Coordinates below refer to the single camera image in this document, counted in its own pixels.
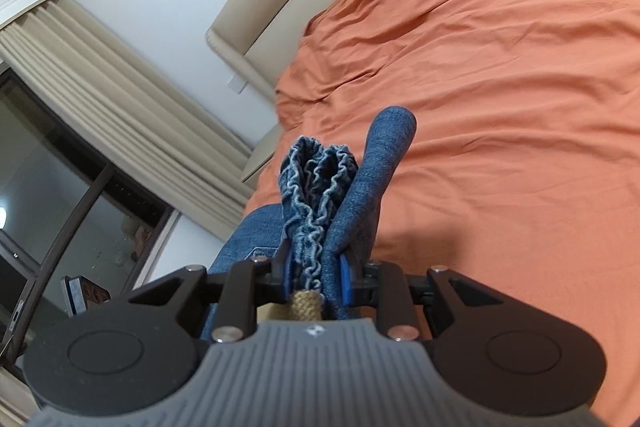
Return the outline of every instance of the sliding glass door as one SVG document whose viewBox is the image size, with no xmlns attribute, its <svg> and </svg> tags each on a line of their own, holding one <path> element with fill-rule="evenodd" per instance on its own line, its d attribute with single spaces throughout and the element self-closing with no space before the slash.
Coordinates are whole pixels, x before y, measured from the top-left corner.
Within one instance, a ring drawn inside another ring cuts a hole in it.
<svg viewBox="0 0 640 427">
<path fill-rule="evenodd" d="M 66 278 L 89 305 L 130 289 L 170 211 L 0 75 L 0 363 L 74 313 Z"/>
</svg>

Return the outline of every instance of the beige curtain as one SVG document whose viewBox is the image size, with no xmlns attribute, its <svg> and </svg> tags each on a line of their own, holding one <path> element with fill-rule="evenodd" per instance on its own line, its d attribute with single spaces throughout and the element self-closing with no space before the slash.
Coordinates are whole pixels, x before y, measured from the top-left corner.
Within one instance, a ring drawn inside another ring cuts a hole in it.
<svg viewBox="0 0 640 427">
<path fill-rule="evenodd" d="M 0 31 L 0 57 L 118 167 L 221 239 L 233 232 L 250 149 L 81 6 L 35 7 Z"/>
</svg>

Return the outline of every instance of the orange duvet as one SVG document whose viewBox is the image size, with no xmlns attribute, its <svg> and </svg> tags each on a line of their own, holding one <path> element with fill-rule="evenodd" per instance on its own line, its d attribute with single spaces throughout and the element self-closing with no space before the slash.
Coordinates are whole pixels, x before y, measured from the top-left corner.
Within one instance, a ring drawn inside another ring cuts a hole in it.
<svg viewBox="0 0 640 427">
<path fill-rule="evenodd" d="M 286 129 L 361 157 L 387 105 L 418 122 L 373 256 L 446 264 L 602 344 L 594 411 L 640 416 L 640 0 L 337 0 L 278 84 Z"/>
</svg>

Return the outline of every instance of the jeans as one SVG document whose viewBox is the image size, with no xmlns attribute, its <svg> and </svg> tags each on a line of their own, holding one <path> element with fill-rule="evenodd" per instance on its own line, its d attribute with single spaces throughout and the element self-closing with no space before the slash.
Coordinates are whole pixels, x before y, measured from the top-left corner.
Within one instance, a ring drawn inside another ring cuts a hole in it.
<svg viewBox="0 0 640 427">
<path fill-rule="evenodd" d="M 246 216 L 218 254 L 210 273 L 258 253 L 273 257 L 291 240 L 291 286 L 319 291 L 326 319 L 353 317 L 342 302 L 339 256 L 349 248 L 358 261 L 370 257 L 380 219 L 380 201 L 415 135 L 414 115 L 387 107 L 374 118 L 358 168 L 346 146 L 323 148 L 300 137 L 284 158 L 278 178 L 282 203 Z M 213 313 L 202 337 L 210 333 Z"/>
</svg>

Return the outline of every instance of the wall outlet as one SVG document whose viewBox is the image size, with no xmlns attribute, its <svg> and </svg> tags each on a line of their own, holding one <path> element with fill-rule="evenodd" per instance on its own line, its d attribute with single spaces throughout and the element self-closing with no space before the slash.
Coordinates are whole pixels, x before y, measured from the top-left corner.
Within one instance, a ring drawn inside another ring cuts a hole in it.
<svg viewBox="0 0 640 427">
<path fill-rule="evenodd" d="M 226 85 L 231 89 L 234 93 L 240 94 L 242 90 L 246 87 L 247 81 L 240 76 L 239 74 L 234 74 L 228 81 L 226 81 Z"/>
</svg>

